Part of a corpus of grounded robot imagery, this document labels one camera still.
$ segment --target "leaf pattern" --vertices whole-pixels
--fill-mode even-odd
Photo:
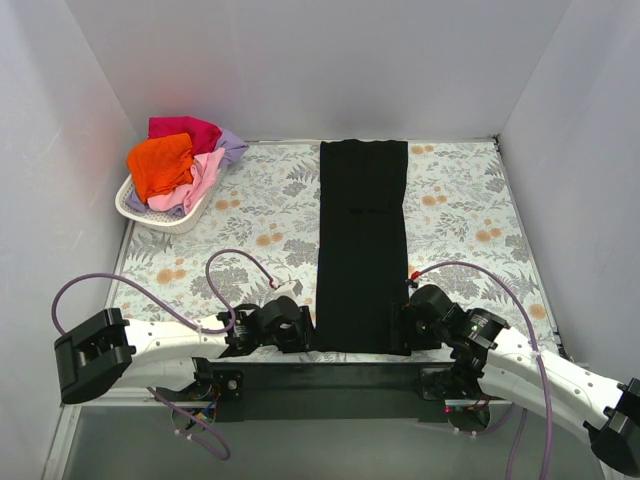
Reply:
[[[204,277],[207,259],[222,248],[240,247],[255,255],[277,283],[298,280],[299,301],[308,304],[315,318],[319,173],[317,143],[252,145],[243,159],[221,176],[210,204],[190,232],[168,235],[131,225],[119,272],[147,286],[186,317],[200,319],[224,309]],[[410,144],[403,205],[409,270],[447,260],[476,263],[498,274],[525,307],[544,306],[531,254],[505,187],[491,142]],[[263,304],[273,294],[260,272],[236,255],[218,257],[211,275],[232,303]],[[464,308],[486,308],[526,330],[509,297],[483,274],[464,267],[443,267],[420,282],[439,285]],[[113,305],[128,317],[172,321],[164,310],[127,285],[116,285]],[[534,320],[538,341],[555,349],[549,319]],[[393,357],[335,352],[283,355],[265,347],[233,361],[448,359],[447,349]]]

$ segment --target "black pants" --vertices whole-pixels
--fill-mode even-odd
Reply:
[[[409,299],[407,161],[406,142],[320,146],[319,350],[389,353],[391,306]]]

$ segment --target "orange cloth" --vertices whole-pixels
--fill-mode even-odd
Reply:
[[[174,188],[193,183],[191,138],[187,133],[145,140],[127,157],[136,192],[142,203],[149,197],[166,195]]]

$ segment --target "lavender cloth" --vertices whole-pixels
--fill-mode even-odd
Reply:
[[[224,128],[220,130],[222,131],[222,135],[216,142],[216,149],[224,148],[224,157],[222,157],[222,161],[218,167],[219,169],[236,163],[249,148],[249,145],[247,145],[245,141],[236,137],[229,130]]]
[[[136,212],[147,213],[149,210],[149,207],[140,201],[135,188],[129,192],[127,198],[124,199],[124,203],[133,208]],[[167,210],[166,213],[173,215],[174,217],[182,218],[184,217],[184,207],[182,205],[176,205],[175,207]]]

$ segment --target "white wall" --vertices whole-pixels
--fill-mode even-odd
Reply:
[[[570,352],[640,375],[640,3],[574,0],[502,134]]]
[[[0,1],[0,477],[40,478],[60,393],[49,308],[67,279],[113,271],[113,196],[135,141],[63,0]],[[73,326],[105,283],[71,291]]]
[[[134,127],[249,139],[499,133],[569,0],[67,0]]]

